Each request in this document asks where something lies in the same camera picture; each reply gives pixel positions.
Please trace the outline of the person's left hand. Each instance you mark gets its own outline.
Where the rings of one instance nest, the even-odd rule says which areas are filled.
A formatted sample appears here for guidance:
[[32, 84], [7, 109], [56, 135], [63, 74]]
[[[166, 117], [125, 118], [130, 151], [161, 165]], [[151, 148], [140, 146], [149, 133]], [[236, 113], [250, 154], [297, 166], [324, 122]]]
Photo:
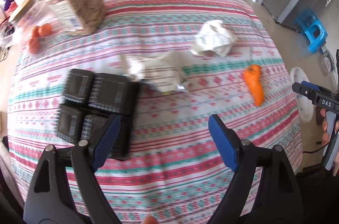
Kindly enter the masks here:
[[151, 214], [148, 214], [141, 222], [141, 224], [158, 224], [158, 220]]

